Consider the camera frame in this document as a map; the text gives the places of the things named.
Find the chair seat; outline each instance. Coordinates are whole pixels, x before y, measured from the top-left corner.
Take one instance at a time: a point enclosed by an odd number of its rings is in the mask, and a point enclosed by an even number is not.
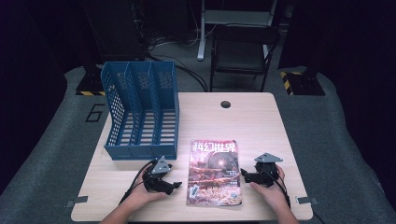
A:
[[[262,45],[219,41],[217,43],[216,71],[262,74],[264,52]]]

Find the gray floor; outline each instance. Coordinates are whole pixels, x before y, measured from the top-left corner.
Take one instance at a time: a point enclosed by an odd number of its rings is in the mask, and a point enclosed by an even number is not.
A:
[[[197,62],[197,50],[198,43],[191,47],[174,43],[157,46],[151,53],[164,60],[177,58],[208,83],[210,42],[203,62]],[[280,50],[264,91],[276,98],[308,195],[319,200],[314,211],[326,223],[396,223],[395,211],[347,132],[334,85],[318,75],[326,96],[287,95],[276,69]],[[72,208],[64,205],[78,195],[108,113],[105,96],[75,95],[83,75],[82,68],[65,74],[64,101],[0,197],[0,223],[74,223]],[[177,85],[179,91],[203,91],[182,71],[177,71]],[[98,122],[86,122],[93,106],[103,113]],[[320,222],[313,217],[306,223]]]

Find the light wood table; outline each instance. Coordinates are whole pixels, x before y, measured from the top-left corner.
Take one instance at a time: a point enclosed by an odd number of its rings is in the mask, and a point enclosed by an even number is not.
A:
[[[298,204],[295,197],[306,196],[304,183],[294,159],[276,101],[271,93],[192,93],[180,92],[177,160],[163,179],[181,181],[179,189],[167,199],[150,203],[130,217],[130,221],[234,221],[276,219],[269,206],[241,176],[243,202],[232,207],[197,207],[186,205],[189,156],[192,140],[235,140],[239,150],[239,166],[254,173],[254,159],[268,152],[281,159],[286,173],[286,187],[291,210],[300,220],[313,215],[310,204]],[[222,101],[231,107],[220,106]],[[111,127],[107,118],[78,196],[88,196],[86,203],[76,203],[74,221],[100,221],[120,202],[137,171],[147,161],[113,161],[104,144]]]

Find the triangular metal plate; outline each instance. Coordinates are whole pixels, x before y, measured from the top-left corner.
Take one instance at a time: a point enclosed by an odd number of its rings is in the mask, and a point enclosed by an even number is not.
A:
[[[167,173],[170,170],[171,170],[171,168],[169,167],[168,162],[165,159],[165,156],[162,156],[157,161],[157,164],[155,164],[155,166],[152,169],[151,173],[152,174],[161,174],[161,173]]]
[[[258,161],[258,162],[276,162],[276,161],[283,161],[283,160],[280,159],[279,157],[273,156],[273,155],[265,152],[264,154],[260,155],[260,157],[254,159],[254,161]]]

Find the magazine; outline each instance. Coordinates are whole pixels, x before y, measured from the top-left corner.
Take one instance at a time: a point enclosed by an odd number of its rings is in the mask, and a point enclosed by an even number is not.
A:
[[[241,203],[236,142],[191,141],[187,204],[230,206]]]

